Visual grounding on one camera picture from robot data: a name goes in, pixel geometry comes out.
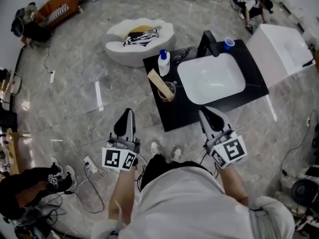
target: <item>black faucet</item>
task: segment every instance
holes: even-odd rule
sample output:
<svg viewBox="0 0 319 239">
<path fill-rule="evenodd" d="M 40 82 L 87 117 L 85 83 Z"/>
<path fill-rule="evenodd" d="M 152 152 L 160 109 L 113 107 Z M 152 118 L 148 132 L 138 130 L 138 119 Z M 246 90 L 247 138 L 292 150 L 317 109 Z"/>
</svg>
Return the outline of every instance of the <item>black faucet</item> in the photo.
<svg viewBox="0 0 319 239">
<path fill-rule="evenodd" d="M 217 50 L 216 43 L 217 41 L 211 31 L 205 30 L 197 49 L 197 57 L 204 57 L 206 55 L 207 49 L 209 49 L 214 57 L 218 57 L 219 51 Z"/>
</svg>

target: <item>bag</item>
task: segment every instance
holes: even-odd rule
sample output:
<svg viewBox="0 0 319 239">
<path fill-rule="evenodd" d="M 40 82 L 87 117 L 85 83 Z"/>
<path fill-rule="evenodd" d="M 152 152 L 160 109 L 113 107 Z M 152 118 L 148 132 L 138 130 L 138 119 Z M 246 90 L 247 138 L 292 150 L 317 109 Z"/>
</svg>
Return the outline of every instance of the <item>bag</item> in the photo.
<svg viewBox="0 0 319 239">
<path fill-rule="evenodd" d="M 22 21 L 23 16 L 24 8 L 21 8 L 16 12 L 15 18 L 11 24 L 11 32 L 17 37 L 21 37 L 24 32 L 24 26 Z"/>
</svg>

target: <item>white bottle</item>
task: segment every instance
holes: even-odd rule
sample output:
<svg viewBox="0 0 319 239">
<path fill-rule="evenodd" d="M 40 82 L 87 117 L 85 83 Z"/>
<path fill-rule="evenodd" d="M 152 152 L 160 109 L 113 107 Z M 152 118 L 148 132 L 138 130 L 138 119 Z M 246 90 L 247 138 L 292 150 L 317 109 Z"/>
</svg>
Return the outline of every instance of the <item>white bottle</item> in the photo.
<svg viewBox="0 0 319 239">
<path fill-rule="evenodd" d="M 163 77 L 168 74 L 170 69 L 170 53 L 167 50 L 160 50 L 159 53 L 159 74 Z"/>
</svg>

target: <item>sink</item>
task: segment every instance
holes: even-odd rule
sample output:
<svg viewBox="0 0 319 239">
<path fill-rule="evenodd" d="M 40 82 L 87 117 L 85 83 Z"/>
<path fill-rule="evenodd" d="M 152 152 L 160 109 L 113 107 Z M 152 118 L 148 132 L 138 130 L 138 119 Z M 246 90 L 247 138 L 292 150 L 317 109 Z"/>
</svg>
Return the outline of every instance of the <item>sink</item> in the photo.
<svg viewBox="0 0 319 239">
<path fill-rule="evenodd" d="M 181 62 L 177 71 L 187 97 L 197 105 L 232 96 L 246 87 L 236 60 L 228 53 Z"/>
</svg>

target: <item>blue cup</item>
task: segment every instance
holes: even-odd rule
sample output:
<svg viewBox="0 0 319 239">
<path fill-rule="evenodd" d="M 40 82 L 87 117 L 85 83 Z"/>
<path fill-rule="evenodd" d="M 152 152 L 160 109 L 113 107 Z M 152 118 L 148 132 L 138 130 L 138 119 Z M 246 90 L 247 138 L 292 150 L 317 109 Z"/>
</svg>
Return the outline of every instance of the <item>blue cup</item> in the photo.
<svg viewBox="0 0 319 239">
<path fill-rule="evenodd" d="M 235 45 L 235 41 L 232 38 L 226 37 L 223 47 L 225 50 L 230 50 Z"/>
</svg>

